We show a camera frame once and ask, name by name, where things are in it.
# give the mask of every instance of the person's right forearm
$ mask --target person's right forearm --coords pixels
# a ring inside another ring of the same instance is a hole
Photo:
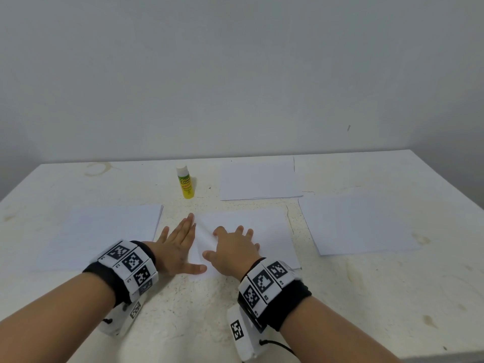
[[[302,363],[401,363],[314,297],[304,299],[287,316],[280,332]]]

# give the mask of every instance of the hand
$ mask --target hand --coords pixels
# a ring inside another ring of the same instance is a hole
[[[221,274],[233,276],[239,281],[260,259],[260,245],[252,243],[254,231],[249,229],[245,236],[243,231],[242,225],[237,227],[235,233],[227,233],[224,227],[218,227],[214,230],[214,236],[218,237],[217,250],[203,251],[202,254]]]
[[[183,219],[175,230],[168,236],[170,228],[163,228],[160,238],[156,242],[143,242],[149,246],[156,258],[156,269],[167,271],[170,275],[202,274],[207,271],[205,265],[195,265],[186,262],[188,251],[195,239],[193,214]]]

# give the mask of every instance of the paper sheet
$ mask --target paper sheet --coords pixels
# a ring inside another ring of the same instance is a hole
[[[305,196],[299,206],[321,256],[420,248],[378,196]]]
[[[40,255],[33,270],[82,270],[120,239],[153,240],[162,205],[81,207]]]
[[[286,209],[280,207],[195,214],[197,230],[188,260],[194,264],[207,265],[207,271],[200,275],[191,275],[190,278],[199,280],[220,276],[211,263],[202,257],[203,251],[216,250],[217,238],[212,233],[220,225],[229,233],[235,232],[239,225],[244,226],[244,234],[252,228],[252,242],[260,244],[261,256],[282,260],[291,268],[300,268],[286,214]]]
[[[294,161],[224,163],[220,169],[220,199],[244,200],[302,196]]]

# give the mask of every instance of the person's left hand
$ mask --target person's left hand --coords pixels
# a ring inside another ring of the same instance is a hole
[[[176,274],[202,274],[207,271],[205,265],[195,265],[186,262],[188,251],[195,239],[193,214],[183,219],[175,230],[168,236],[169,228],[166,226],[156,242],[143,242],[149,246],[156,258],[156,269],[167,271],[170,275]]]

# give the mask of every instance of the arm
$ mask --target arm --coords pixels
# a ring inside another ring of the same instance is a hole
[[[158,271],[171,275],[206,271],[205,265],[185,262],[195,238],[192,222],[190,214],[169,237],[165,227],[157,242],[146,242]],[[115,299],[112,289],[97,275],[77,275],[0,322],[0,361],[67,361],[113,308]]]
[[[216,251],[203,257],[220,273],[242,280],[260,259],[259,245],[252,244],[254,232],[244,227],[227,233],[218,227]],[[399,363],[386,348],[314,297],[308,297],[286,317],[280,332],[303,363]]]

